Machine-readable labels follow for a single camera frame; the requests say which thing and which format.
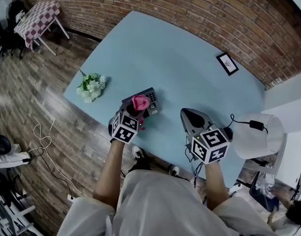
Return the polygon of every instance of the black hair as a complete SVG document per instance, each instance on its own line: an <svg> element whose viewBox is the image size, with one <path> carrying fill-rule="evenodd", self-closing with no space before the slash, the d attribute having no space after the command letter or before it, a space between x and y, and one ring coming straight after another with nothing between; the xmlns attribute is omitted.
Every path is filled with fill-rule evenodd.
<svg viewBox="0 0 301 236"><path fill-rule="evenodd" d="M293 201L293 204L286 213L286 217L292 222L301 225L301 201Z"/></svg>

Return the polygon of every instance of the picture in frame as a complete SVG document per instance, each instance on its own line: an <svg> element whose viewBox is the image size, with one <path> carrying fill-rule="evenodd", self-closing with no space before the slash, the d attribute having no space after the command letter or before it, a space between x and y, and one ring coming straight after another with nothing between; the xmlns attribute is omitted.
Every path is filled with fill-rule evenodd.
<svg viewBox="0 0 301 236"><path fill-rule="evenodd" d="M217 56L216 58L218 59L218 61L223 66L224 70L229 76L239 70L228 53L223 53Z"/></svg>

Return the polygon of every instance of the black picture frame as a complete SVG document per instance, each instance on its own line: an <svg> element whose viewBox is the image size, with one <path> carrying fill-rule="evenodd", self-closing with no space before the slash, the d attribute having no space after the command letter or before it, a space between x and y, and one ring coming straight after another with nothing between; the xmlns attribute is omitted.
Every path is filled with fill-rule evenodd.
<svg viewBox="0 0 301 236"><path fill-rule="evenodd" d="M235 69L234 69L232 72L230 72L230 71L227 69L226 65L225 65L225 64L222 62L222 60L220 59L221 57L223 57L223 56L225 56L225 55L227 55L228 58L231 60L231 62L234 64ZM234 61L232 60L232 58L230 57L230 55L229 55L228 53L220 54L220 55L217 56L216 58L218 59L218 61L220 62L220 64L222 65L222 67L224 68L224 70L226 71L226 73L227 73L229 76L231 76L232 74L234 74L236 71L239 71L237 65L234 63Z"/></svg>

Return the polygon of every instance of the checkered tablecloth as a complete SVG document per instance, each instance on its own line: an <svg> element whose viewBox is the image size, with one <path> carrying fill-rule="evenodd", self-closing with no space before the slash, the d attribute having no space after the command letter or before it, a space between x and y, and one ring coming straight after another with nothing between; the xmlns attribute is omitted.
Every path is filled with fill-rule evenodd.
<svg viewBox="0 0 301 236"><path fill-rule="evenodd" d="M14 32L25 40L26 47L30 48L43 29L60 13L59 7L57 1L38 2L27 13L26 20L14 28Z"/></svg>

